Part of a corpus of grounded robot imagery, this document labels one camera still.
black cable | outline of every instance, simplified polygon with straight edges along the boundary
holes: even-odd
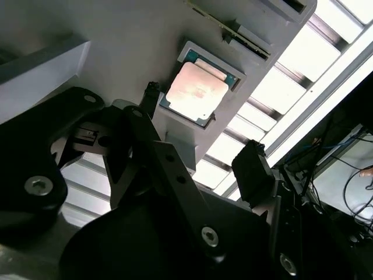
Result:
[[[346,205],[346,207],[351,211],[351,213],[352,214],[354,214],[354,217],[359,217],[360,219],[362,219],[362,220],[364,220],[364,221],[369,221],[369,222],[372,222],[372,220],[371,219],[367,219],[367,218],[364,218],[364,217],[362,217],[362,216],[359,216],[359,213],[361,213],[372,201],[373,201],[373,195],[372,195],[372,197],[371,197],[371,199],[357,212],[357,213],[355,213],[351,208],[350,208],[350,206],[349,206],[349,204],[347,203],[347,199],[346,199],[346,191],[347,191],[347,187],[348,187],[348,185],[349,185],[349,183],[351,182],[351,180],[352,180],[352,178],[353,177],[355,177],[356,175],[358,175],[359,174],[359,172],[360,171],[362,171],[362,170],[367,170],[367,169],[370,169],[370,168],[372,168],[373,167],[373,165],[369,165],[369,166],[367,166],[367,167],[365,167],[365,168],[363,168],[363,169],[359,169],[359,170],[357,170],[348,180],[347,180],[347,182],[346,182],[346,184],[344,185],[344,187],[343,187],[343,202],[344,202],[344,204]]]
[[[357,140],[360,140],[360,141],[363,141],[363,142],[373,143],[373,140],[366,140],[366,139],[362,139],[362,138],[359,138],[359,137],[354,137],[354,139],[357,139]]]
[[[321,200],[320,200],[320,196],[319,196],[319,192],[317,191],[317,188],[315,187],[315,185],[314,185],[314,180],[312,179],[312,181],[311,181],[311,184],[312,184],[312,188],[313,188],[313,190],[315,191],[315,194],[316,194],[316,196],[317,196],[317,200],[318,200],[318,202],[319,202],[319,206],[323,209],[323,206],[322,206],[322,204],[321,204]]]
[[[354,169],[357,169],[357,170],[362,170],[361,168],[357,168],[355,166],[353,166],[352,164],[349,164],[348,162],[345,162],[343,159],[340,159],[339,157],[336,157],[336,156],[333,156],[333,155],[330,155],[331,158],[334,158],[336,160],[339,160],[340,162],[343,162],[344,164],[354,168]]]
[[[323,134],[321,136],[320,144],[317,147],[316,155],[314,157],[314,162],[312,164],[312,169],[311,169],[311,172],[309,173],[309,175],[306,178],[306,181],[305,181],[305,184],[303,186],[302,193],[301,193],[301,197],[305,196],[305,194],[307,193],[309,182],[311,181],[312,175],[315,173],[315,169],[316,169],[317,163],[320,160],[321,153],[322,153],[322,147],[323,147],[323,144],[325,142],[326,135],[329,132],[329,128],[332,125],[332,122],[333,122],[333,115],[330,116],[330,118],[328,120],[328,123],[326,124],[325,130],[324,130],[324,132],[323,132]]]

blue cable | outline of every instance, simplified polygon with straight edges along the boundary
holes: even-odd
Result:
[[[333,149],[333,148],[338,147],[338,146],[344,146],[344,145],[351,144],[351,143],[355,140],[355,137],[356,137],[356,135],[353,135],[353,136],[350,137],[350,139],[348,139],[348,140],[347,140],[346,142],[344,142],[344,143],[335,144],[335,145],[332,145],[332,146],[322,147],[322,149]],[[303,151],[304,149],[308,149],[308,148],[311,148],[311,147],[313,147],[313,145],[305,145],[305,146],[302,147],[302,151]],[[292,157],[291,157],[291,153],[289,153],[289,154],[287,155],[286,159],[285,159],[285,163],[289,162],[289,160],[290,160],[291,158],[292,158]]]

black metal bracket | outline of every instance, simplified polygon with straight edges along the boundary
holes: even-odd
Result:
[[[41,216],[57,215],[67,187],[55,158],[66,141],[52,144],[103,107],[99,96],[73,87],[0,126],[6,164],[0,171],[0,229],[28,225],[32,230]]]

